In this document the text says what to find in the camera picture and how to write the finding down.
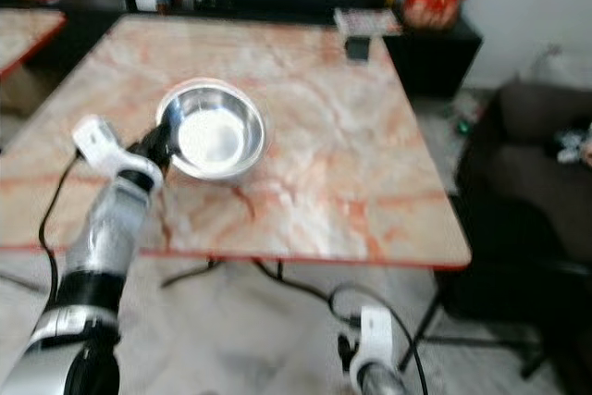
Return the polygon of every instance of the cushion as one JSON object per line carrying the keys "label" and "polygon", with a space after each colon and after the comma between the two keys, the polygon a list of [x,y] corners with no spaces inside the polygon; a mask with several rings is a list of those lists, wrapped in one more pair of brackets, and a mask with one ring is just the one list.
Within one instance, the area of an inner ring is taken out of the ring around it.
{"label": "cushion", "polygon": [[559,164],[539,147],[505,145],[486,175],[494,191],[542,210],[569,257],[592,262],[591,169]]}
{"label": "cushion", "polygon": [[545,142],[577,119],[592,121],[592,92],[514,82],[499,92],[504,127],[515,142]]}

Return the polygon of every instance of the cable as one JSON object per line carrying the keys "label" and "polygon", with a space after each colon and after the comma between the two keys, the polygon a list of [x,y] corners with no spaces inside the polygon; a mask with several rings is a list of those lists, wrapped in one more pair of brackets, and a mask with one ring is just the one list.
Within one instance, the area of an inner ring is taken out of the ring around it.
{"label": "cable", "polygon": [[59,276],[57,274],[56,256],[54,255],[54,251],[47,246],[47,239],[45,238],[45,225],[47,224],[47,220],[49,219],[49,216],[51,215],[52,211],[54,210],[54,207],[56,206],[57,198],[59,196],[60,191],[62,190],[62,186],[64,185],[64,182],[66,181],[69,172],[72,170],[72,168],[80,158],[81,154],[77,151],[66,165],[66,168],[64,169],[64,172],[62,173],[62,176],[60,176],[59,182],[57,183],[57,187],[54,191],[54,197],[49,203],[47,210],[45,210],[45,215],[43,216],[41,224],[39,225],[39,243],[41,244],[41,248],[45,251],[45,254],[47,255],[47,259],[49,260],[49,266],[51,270],[51,285],[49,288],[49,296],[47,297],[47,304],[45,305],[45,308],[50,306],[56,300],[58,284],[57,281],[59,279]]}
{"label": "cable", "polygon": [[271,270],[265,267],[261,261],[253,261],[253,264],[255,264],[255,266],[259,270],[261,270],[269,278],[276,281],[278,284],[281,284],[282,286],[286,287],[291,287],[299,291],[303,291],[304,293],[308,293],[309,295],[314,296],[315,298],[328,304],[329,295],[325,294],[323,291],[316,289],[313,286],[309,286],[308,284],[302,284],[296,281],[291,281],[289,279],[279,278],[276,275],[274,275],[273,272],[271,272]]}
{"label": "cable", "polygon": [[[255,264],[255,266],[259,270],[261,270],[261,272],[264,273],[264,275],[273,279],[278,284],[281,284],[285,287],[289,287],[289,288],[292,288],[295,290],[303,291],[304,293],[307,293],[307,294],[314,296],[317,299],[323,301],[324,303],[327,304],[329,312],[336,319],[338,319],[340,322],[347,324],[348,326],[353,327],[353,328],[360,328],[360,319],[359,319],[360,317],[359,316],[344,316],[344,315],[339,314],[335,310],[335,300],[337,299],[337,296],[344,291],[356,291],[358,293],[361,293],[365,296],[372,298],[373,300],[379,302],[381,305],[383,305],[385,308],[388,309],[388,311],[390,312],[392,317],[395,319],[395,321],[397,322],[397,324],[401,328],[401,331],[403,332],[403,335],[405,336],[405,338],[409,342],[410,347],[413,344],[413,338],[411,336],[411,333],[409,332],[409,329],[405,326],[405,323],[403,322],[403,320],[401,319],[399,314],[397,314],[397,312],[395,312],[395,309],[393,309],[390,306],[390,304],[382,296],[375,293],[373,290],[367,288],[366,286],[352,283],[352,282],[339,284],[334,290],[332,290],[329,294],[327,294],[327,293],[324,293],[323,291],[321,291],[320,289],[317,289],[313,286],[309,286],[308,284],[303,284],[301,282],[296,282],[296,281],[293,281],[290,279],[280,278],[280,277],[274,275],[273,272],[271,270],[269,270],[267,267],[265,267],[261,261],[253,261],[253,263]],[[424,395],[428,395],[426,374],[424,373],[424,367],[422,366],[422,360],[419,357],[419,353],[417,352],[417,348],[413,348],[413,358],[415,360],[415,365],[417,366],[417,373],[419,374],[419,380],[422,385],[422,392]]]}
{"label": "cable", "polygon": [[195,267],[195,268],[192,268],[191,270],[188,270],[187,272],[182,272],[182,273],[179,273],[178,275],[175,275],[173,277],[165,279],[160,284],[160,288],[164,289],[168,286],[172,286],[173,284],[175,284],[178,281],[181,281],[182,279],[197,277],[198,275],[202,275],[204,273],[210,272],[222,264],[224,264],[224,261],[210,260],[207,262],[207,266],[205,266],[205,267]]}

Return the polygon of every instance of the stainless steel bowl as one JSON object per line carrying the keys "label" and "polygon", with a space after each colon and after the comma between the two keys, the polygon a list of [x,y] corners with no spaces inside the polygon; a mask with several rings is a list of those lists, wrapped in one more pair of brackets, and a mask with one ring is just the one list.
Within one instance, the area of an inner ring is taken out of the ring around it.
{"label": "stainless steel bowl", "polygon": [[264,155],[265,122],[241,90],[215,79],[188,80],[158,106],[171,128],[173,165],[198,179],[231,179]]}

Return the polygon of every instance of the pink marble tabletop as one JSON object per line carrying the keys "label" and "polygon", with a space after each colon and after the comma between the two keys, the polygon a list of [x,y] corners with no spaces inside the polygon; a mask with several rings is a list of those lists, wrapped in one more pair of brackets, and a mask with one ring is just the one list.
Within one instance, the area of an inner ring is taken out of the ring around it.
{"label": "pink marble tabletop", "polygon": [[[0,248],[35,249],[85,115],[125,143],[154,125],[165,93],[219,78],[267,102],[265,159],[240,184],[174,167],[155,196],[141,247],[155,255],[276,258],[463,268],[471,259],[385,45],[352,63],[321,27],[123,18],[2,155]],[[64,248],[104,179],[79,163],[48,225]]]}
{"label": "pink marble tabletop", "polygon": [[57,11],[0,9],[0,77],[34,54],[65,22]]}

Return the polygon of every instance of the floor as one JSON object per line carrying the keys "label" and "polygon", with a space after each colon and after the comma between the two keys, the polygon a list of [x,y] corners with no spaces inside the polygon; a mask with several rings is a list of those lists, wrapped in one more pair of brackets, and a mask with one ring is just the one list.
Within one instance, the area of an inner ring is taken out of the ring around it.
{"label": "floor", "polygon": [[[453,112],[459,110],[425,100],[414,101],[413,107],[442,181],[453,190],[452,172],[463,146],[454,130]],[[122,394],[351,394],[337,355],[337,335],[346,330],[325,306],[273,284],[248,263],[224,264],[209,275],[159,289],[162,278],[192,264],[146,257],[134,264],[120,314]],[[0,253],[1,271],[45,284],[47,268],[40,254]],[[434,294],[426,270],[287,265],[286,275],[325,290],[343,281],[363,282],[382,293],[411,329]],[[339,308],[355,311],[361,301],[344,298]],[[43,302],[43,295],[0,281],[0,381]],[[444,314],[438,316],[436,329],[438,334],[478,338],[497,332]],[[401,352],[405,343],[398,330],[395,335]],[[522,359],[514,352],[430,345],[420,355],[432,395],[563,393],[549,364],[523,381]],[[410,394],[421,393],[414,365],[403,379]]]}

